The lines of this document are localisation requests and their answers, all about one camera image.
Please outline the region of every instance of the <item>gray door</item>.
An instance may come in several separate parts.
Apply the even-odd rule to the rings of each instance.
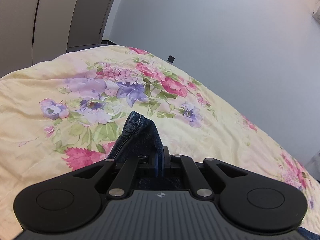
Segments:
[[[77,0],[69,32],[69,48],[100,43],[100,33],[110,1]]]

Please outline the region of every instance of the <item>denim seam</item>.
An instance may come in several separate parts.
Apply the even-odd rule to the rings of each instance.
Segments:
[[[118,153],[120,152],[122,146],[127,142],[127,140],[129,140],[129,138],[131,137],[131,135],[138,129],[139,125],[140,125],[140,120],[141,120],[141,114],[139,116],[139,121],[138,121],[138,125],[136,126],[136,128],[134,129],[134,131],[132,133],[130,133],[129,137],[123,142],[123,144],[120,146],[119,150],[117,151],[114,159],[117,157]]]

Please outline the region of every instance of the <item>jeans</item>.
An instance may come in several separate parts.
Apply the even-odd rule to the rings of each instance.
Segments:
[[[155,154],[155,173],[157,178],[140,179],[138,189],[153,190],[157,188],[167,190],[183,189],[179,179],[164,178],[164,152],[156,125],[142,114],[132,111],[124,124],[122,134],[117,139],[108,158],[124,163],[129,157]],[[307,240],[320,240],[320,236],[305,228],[298,228],[298,232]]]

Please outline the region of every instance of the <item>bedspread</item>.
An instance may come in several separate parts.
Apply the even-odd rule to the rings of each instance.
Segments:
[[[301,226],[320,234],[320,185],[298,161],[182,70],[115,45],[0,79],[0,239],[21,231],[12,204],[23,188],[105,159],[132,110],[155,122],[170,154],[214,157],[300,189]]]

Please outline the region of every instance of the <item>silver screw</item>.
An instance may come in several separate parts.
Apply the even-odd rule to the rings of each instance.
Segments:
[[[212,191],[208,188],[201,188],[197,190],[197,194],[201,197],[209,197],[212,195]]]
[[[124,194],[124,190],[122,188],[113,188],[109,190],[109,194],[113,197],[120,197]]]

